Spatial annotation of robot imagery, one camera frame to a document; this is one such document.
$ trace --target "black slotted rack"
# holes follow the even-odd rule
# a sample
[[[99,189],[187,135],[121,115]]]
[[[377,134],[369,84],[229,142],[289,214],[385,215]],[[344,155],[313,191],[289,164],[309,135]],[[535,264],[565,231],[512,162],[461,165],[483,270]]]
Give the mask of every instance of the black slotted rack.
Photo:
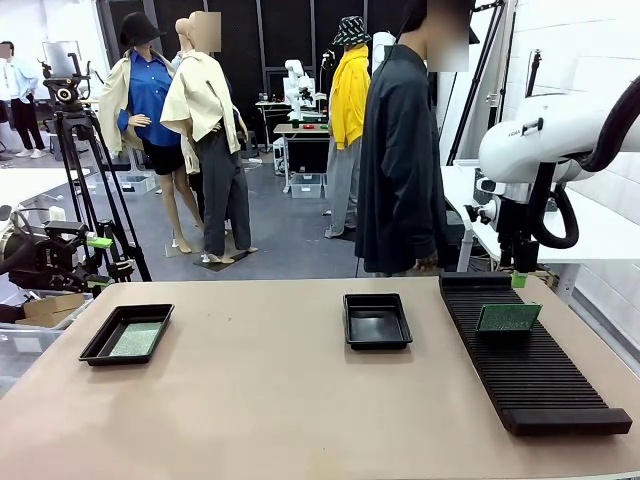
[[[508,274],[445,273],[440,293],[504,427],[514,435],[614,435],[632,420],[609,408],[538,321],[528,333],[478,333],[483,305],[522,304]]]

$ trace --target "black tray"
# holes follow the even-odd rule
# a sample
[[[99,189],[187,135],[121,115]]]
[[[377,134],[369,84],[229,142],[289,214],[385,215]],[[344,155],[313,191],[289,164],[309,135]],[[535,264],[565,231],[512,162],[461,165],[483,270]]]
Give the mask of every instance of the black tray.
[[[173,305],[117,307],[79,360],[94,367],[148,363],[169,324]],[[127,341],[123,334],[130,334]]]
[[[401,350],[413,342],[400,295],[345,295],[344,333],[354,350]]]
[[[539,321],[525,335],[477,331],[483,305],[523,303],[510,275],[442,274],[440,292],[496,413],[512,434],[629,432],[629,415],[604,402]]]

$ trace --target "table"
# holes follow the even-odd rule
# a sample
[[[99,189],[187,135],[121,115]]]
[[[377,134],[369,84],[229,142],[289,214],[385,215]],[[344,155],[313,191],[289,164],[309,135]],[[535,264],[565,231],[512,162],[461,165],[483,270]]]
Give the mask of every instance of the table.
[[[273,133],[282,135],[282,138],[284,139],[285,155],[288,155],[289,140],[295,140],[296,137],[298,137],[298,135],[312,134],[312,135],[318,135],[318,136],[326,136],[327,141],[329,141],[329,130],[326,128],[322,128],[322,124],[311,124],[313,125],[313,128],[310,128],[310,129],[302,128],[302,125],[305,125],[305,123],[301,122],[299,128],[293,128],[293,125],[290,123],[281,123],[280,125],[276,126],[276,128],[273,130]],[[284,162],[284,178],[285,178],[285,186],[284,186],[284,189],[282,190],[282,193],[289,193],[289,190],[291,190],[291,179],[289,178],[289,159],[288,158],[286,158]]]
[[[467,271],[474,237],[493,260],[500,260],[500,244],[496,231],[479,221],[472,223],[464,208],[465,205],[477,205],[473,199],[475,167],[442,167],[442,179],[445,197],[460,214],[465,225],[458,271]],[[539,263],[561,266],[560,283],[556,293],[565,302],[571,299],[581,264],[595,261],[640,260],[640,226],[571,189],[567,189],[567,195],[578,219],[580,240],[576,246],[568,250],[556,250],[541,245],[538,255]],[[548,212],[545,215],[545,225],[555,235],[564,236],[564,223],[559,212]],[[611,242],[614,239],[615,248],[612,248]]]
[[[89,170],[82,169],[84,175]],[[71,178],[78,174],[71,171]],[[2,168],[0,169],[0,205],[28,202],[49,190],[67,184],[64,168]]]
[[[291,111],[291,105],[287,105],[285,102],[257,102],[256,107],[262,113],[262,120],[264,121],[264,138],[265,138],[265,151],[269,151],[271,147],[271,139],[269,138],[269,125],[267,124],[267,118],[272,116],[285,116]],[[268,115],[269,112],[276,111],[277,115]]]
[[[287,302],[279,299],[285,292]],[[414,343],[344,345],[345,293],[401,295]],[[640,380],[540,281],[519,294],[611,406],[640,421]],[[118,305],[175,311],[149,365],[77,361]],[[616,438],[515,438],[500,423],[438,280],[110,286],[9,391],[2,478],[506,479],[640,471],[640,427]]]

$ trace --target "lab bench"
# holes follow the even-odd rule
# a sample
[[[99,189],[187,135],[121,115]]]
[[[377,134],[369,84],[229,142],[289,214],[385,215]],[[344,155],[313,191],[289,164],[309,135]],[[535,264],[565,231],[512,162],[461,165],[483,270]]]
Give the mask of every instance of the lab bench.
[[[345,345],[345,294],[397,293],[413,343]],[[287,302],[280,298],[286,295]],[[518,294],[610,405],[640,380],[541,282]],[[78,356],[121,305],[175,305],[151,363]],[[110,286],[2,400],[3,478],[627,478],[640,429],[514,437],[478,378],[437,278]]]

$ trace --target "robotic arm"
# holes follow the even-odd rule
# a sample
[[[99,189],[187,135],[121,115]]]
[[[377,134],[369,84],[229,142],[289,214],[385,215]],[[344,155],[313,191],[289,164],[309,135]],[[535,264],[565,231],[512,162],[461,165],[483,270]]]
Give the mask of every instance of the robotic arm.
[[[639,116],[640,77],[616,99],[529,97],[515,120],[489,130],[479,154],[486,178],[478,188],[491,193],[492,200],[467,210],[472,221],[481,219],[498,232],[501,266],[513,261],[520,273],[534,271],[540,244],[566,249],[578,242],[578,223],[564,186],[604,170],[620,152],[640,152]],[[550,198],[562,214],[565,237],[544,225]]]
[[[284,94],[293,110],[289,114],[289,120],[302,120],[302,102],[313,100],[311,93],[313,83],[311,78],[304,73],[300,60],[287,60],[284,66],[289,74],[289,84],[285,88]]]

